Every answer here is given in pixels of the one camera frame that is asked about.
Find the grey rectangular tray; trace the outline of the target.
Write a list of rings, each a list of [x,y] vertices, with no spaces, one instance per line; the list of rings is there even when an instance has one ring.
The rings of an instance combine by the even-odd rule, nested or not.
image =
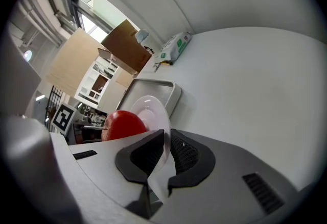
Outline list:
[[[143,96],[157,98],[170,117],[180,99],[182,89],[170,80],[133,79],[116,110],[129,110]]]

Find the white wet wipes packet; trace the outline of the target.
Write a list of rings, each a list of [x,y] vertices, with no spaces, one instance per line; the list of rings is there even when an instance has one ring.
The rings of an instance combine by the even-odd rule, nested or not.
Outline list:
[[[172,36],[161,49],[160,54],[158,55],[159,62],[176,61],[191,39],[192,35],[188,32],[181,32]]]

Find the large open cardboard box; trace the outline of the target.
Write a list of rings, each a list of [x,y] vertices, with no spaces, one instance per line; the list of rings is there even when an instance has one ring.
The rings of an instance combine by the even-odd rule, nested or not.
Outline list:
[[[130,74],[140,73],[151,54],[137,42],[135,34],[134,26],[124,20],[102,40],[99,56]]]

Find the black metal railing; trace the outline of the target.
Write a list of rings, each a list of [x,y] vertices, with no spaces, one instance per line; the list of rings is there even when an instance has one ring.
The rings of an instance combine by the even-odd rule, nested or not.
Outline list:
[[[59,108],[62,95],[63,92],[60,89],[56,88],[55,86],[52,86],[48,103],[45,108],[45,120],[44,120],[44,125],[46,126],[49,132],[54,132],[54,127],[51,125],[51,121],[57,109]]]

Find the white shelf unit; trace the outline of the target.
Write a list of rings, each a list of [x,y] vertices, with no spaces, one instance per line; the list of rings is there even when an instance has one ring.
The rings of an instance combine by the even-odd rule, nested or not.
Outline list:
[[[75,98],[93,108],[97,108],[107,87],[116,80],[121,70],[113,61],[98,56],[81,80]]]

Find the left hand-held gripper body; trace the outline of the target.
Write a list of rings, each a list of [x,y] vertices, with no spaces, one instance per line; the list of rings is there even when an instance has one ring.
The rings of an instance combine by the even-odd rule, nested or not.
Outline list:
[[[81,119],[82,114],[76,108],[61,102],[51,119],[50,132],[59,133],[66,137],[71,125]]]

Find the red apple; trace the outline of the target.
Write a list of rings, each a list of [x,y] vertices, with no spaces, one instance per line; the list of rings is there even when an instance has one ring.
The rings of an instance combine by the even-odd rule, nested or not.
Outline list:
[[[146,126],[137,115],[124,110],[109,114],[103,127],[102,141],[116,140],[147,132]]]

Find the light brown panel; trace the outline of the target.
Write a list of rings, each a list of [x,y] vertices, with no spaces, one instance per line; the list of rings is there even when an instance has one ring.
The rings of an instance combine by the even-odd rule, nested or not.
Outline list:
[[[128,88],[130,86],[131,82],[133,81],[133,79],[134,79],[134,77],[132,74],[130,74],[127,71],[120,68],[118,71],[116,82],[118,84],[124,86],[125,88]]]

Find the small white plate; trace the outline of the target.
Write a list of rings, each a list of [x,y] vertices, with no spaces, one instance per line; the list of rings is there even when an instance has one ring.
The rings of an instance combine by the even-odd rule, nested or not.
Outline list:
[[[148,131],[164,131],[163,154],[153,171],[158,172],[164,166],[170,154],[171,123],[169,115],[160,100],[150,95],[139,98],[129,111],[141,119]]]

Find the white ceiling pipes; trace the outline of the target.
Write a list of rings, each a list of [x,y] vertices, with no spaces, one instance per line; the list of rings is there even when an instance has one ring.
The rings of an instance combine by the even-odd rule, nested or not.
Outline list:
[[[33,0],[18,0],[17,6],[35,28],[56,46],[63,42],[63,37],[43,13],[40,5]]]

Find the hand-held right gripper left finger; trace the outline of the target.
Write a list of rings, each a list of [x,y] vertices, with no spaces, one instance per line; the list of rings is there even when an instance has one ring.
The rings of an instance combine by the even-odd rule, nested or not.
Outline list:
[[[148,177],[164,151],[163,130],[69,149],[92,183],[124,209],[150,219],[162,206]]]

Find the light wooden board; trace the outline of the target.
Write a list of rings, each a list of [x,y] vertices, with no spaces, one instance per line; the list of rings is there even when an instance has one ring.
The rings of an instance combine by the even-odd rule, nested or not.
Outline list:
[[[59,50],[45,78],[69,96],[75,96],[86,72],[105,47],[78,28]]]

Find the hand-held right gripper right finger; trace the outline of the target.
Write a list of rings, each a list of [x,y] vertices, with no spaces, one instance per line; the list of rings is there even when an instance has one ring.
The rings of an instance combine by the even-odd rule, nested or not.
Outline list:
[[[193,187],[173,187],[157,212],[159,221],[282,221],[296,207],[299,193],[277,170],[251,152],[202,135],[172,130],[174,148],[196,149],[198,160],[183,173],[211,166]]]

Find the white bottle with cartoon print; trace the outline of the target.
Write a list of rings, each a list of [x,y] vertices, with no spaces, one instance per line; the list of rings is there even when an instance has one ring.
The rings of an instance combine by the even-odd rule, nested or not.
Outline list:
[[[139,31],[136,32],[135,34],[135,38],[137,40],[137,42],[147,51],[149,52],[151,55],[154,54],[154,51],[152,48],[148,47],[147,46],[147,37],[149,36],[149,32],[144,30],[144,29],[141,29]]]

